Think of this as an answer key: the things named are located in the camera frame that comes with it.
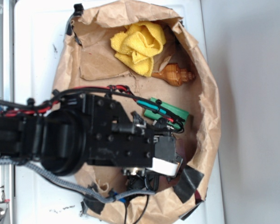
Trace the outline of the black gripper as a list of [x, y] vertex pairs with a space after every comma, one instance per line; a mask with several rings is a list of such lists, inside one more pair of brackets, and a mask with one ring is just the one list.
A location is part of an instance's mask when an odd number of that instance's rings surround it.
[[85, 126], [86, 144], [80, 163], [95, 166], [150, 168], [176, 176], [183, 158], [173, 136], [156, 136], [133, 123], [120, 102], [94, 94], [79, 94], [78, 108]]

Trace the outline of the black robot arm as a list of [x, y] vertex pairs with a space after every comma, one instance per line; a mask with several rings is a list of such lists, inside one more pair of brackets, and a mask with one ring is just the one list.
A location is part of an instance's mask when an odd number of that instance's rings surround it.
[[39, 161], [60, 176], [88, 164], [174, 177], [182, 164], [168, 125], [175, 115], [159, 103], [143, 105], [161, 115], [152, 125], [136, 112], [129, 118], [120, 102], [93, 94], [67, 95], [47, 116], [36, 109], [1, 112], [0, 158]]

